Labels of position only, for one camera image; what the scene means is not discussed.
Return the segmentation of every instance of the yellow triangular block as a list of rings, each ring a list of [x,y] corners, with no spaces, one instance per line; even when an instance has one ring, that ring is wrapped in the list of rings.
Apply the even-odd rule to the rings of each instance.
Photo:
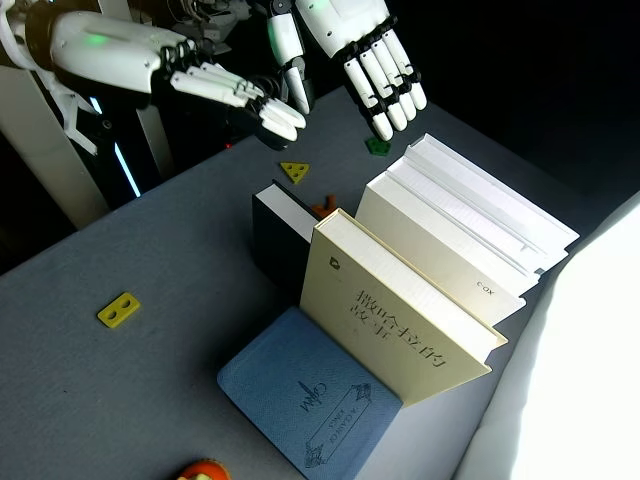
[[[311,168],[311,165],[308,163],[282,162],[280,163],[280,166],[293,183],[298,183],[302,180],[304,176],[309,173],[309,169]]]

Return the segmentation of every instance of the book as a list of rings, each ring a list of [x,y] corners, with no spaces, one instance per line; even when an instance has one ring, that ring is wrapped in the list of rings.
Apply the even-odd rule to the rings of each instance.
[[[218,384],[308,479],[353,479],[402,402],[290,308],[223,367]]]
[[[543,251],[508,227],[498,225],[474,205],[458,198],[455,192],[448,191],[411,165],[406,157],[391,165],[387,173],[441,215],[463,230],[472,232],[525,270],[534,273],[549,268],[549,259]]]
[[[482,318],[494,308],[489,300],[517,298],[538,283],[538,275],[510,262],[386,173],[365,188],[356,219],[459,303],[474,312],[486,310],[478,313]],[[485,295],[484,287],[496,293]]]
[[[253,196],[252,210],[256,264],[299,302],[319,217],[275,180]]]
[[[404,405],[490,372],[507,341],[341,209],[314,228],[300,308]]]
[[[545,252],[551,262],[547,269],[562,260],[566,256],[563,249],[579,237],[562,222],[430,135],[409,146],[405,156],[450,192],[456,192],[495,222],[507,226]]]

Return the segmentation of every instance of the robotic arm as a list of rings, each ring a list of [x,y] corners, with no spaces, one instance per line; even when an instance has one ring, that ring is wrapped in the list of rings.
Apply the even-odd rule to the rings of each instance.
[[[404,130],[427,105],[420,73],[393,30],[395,17],[384,0],[258,1],[269,15],[269,37],[276,60],[298,109],[307,113],[313,99],[305,82],[302,44],[292,15],[293,3],[324,52],[340,61],[383,140]]]
[[[230,123],[278,150],[306,125],[300,113],[213,64],[180,34],[46,2],[34,3],[26,15],[8,16],[14,2],[0,0],[5,50],[17,66],[43,78],[63,112],[65,132],[92,154],[95,145],[75,129],[75,114],[77,108],[93,109],[75,92],[130,98],[138,108],[166,95],[218,102],[228,106]]]

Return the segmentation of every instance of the light strip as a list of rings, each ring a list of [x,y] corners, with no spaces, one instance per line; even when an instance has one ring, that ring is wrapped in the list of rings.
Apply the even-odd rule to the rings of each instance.
[[[91,102],[91,106],[93,107],[93,109],[98,112],[99,115],[102,115],[102,108],[100,108],[100,104],[98,103],[98,100],[95,97],[89,97],[89,101]],[[131,175],[131,172],[129,171],[129,167],[127,165],[127,162],[124,161],[124,157],[122,156],[122,152],[120,151],[120,147],[118,146],[117,143],[114,144],[115,147],[115,152],[116,152],[116,157],[118,157],[118,161],[120,162],[120,166],[122,166],[122,170],[124,171],[124,174],[127,176],[127,180],[129,180],[129,183],[131,184],[131,188],[133,189],[133,193],[136,194],[136,197],[140,197],[140,190],[138,190],[138,185],[136,185],[135,180],[133,179],[133,176]]]
[[[138,190],[138,186],[136,185],[136,182],[133,180],[133,177],[131,176],[131,172],[129,171],[127,162],[124,161],[124,157],[122,156],[120,147],[118,146],[117,143],[114,144],[114,147],[116,151],[116,157],[118,157],[118,160],[120,161],[120,165],[122,166],[122,170],[124,170],[124,174],[127,176],[127,180],[129,180],[129,183],[131,184],[131,188],[133,188],[133,193],[136,194],[136,197],[140,197],[140,190]]]

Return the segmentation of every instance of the white book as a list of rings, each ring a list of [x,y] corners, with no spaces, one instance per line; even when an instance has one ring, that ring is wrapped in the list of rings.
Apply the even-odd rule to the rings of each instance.
[[[409,164],[409,161],[407,157],[402,157],[387,172],[460,228],[473,232],[529,272],[549,268],[551,262],[543,251],[508,227],[498,225],[479,208],[448,191],[436,180]]]
[[[458,305],[495,325],[525,305],[538,276],[518,269],[387,173],[365,189],[356,219]]]
[[[430,135],[409,146],[405,155],[423,173],[517,232],[556,263],[566,256],[564,248],[579,237],[537,205]]]
[[[405,405],[491,371],[507,341],[342,210],[314,229],[300,308]]]

